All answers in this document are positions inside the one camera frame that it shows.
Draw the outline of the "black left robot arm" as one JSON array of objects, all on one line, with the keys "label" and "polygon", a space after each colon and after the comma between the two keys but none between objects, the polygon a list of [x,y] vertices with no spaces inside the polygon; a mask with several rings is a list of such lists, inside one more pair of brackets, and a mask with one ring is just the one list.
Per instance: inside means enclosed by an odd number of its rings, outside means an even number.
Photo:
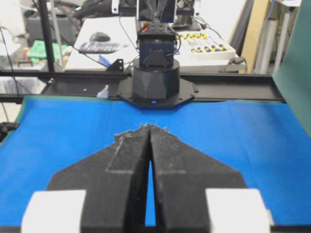
[{"label": "black left robot arm", "polygon": [[174,59],[176,35],[164,23],[151,22],[138,32],[139,58],[134,61],[132,101],[167,103],[180,89],[179,62]]}]

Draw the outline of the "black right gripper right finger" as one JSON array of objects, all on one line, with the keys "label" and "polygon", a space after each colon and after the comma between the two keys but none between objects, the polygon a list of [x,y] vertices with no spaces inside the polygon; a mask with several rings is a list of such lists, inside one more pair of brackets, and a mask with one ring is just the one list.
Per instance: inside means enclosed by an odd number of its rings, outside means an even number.
[{"label": "black right gripper right finger", "polygon": [[269,233],[269,213],[242,174],[150,128],[156,223],[164,233]]}]

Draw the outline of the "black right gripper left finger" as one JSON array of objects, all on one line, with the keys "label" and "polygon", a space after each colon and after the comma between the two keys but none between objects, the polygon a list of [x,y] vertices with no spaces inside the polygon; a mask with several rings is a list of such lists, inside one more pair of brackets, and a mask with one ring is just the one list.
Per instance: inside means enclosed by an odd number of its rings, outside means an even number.
[{"label": "black right gripper left finger", "polygon": [[56,173],[33,193],[24,233],[130,233],[145,220],[149,131],[115,142]]}]

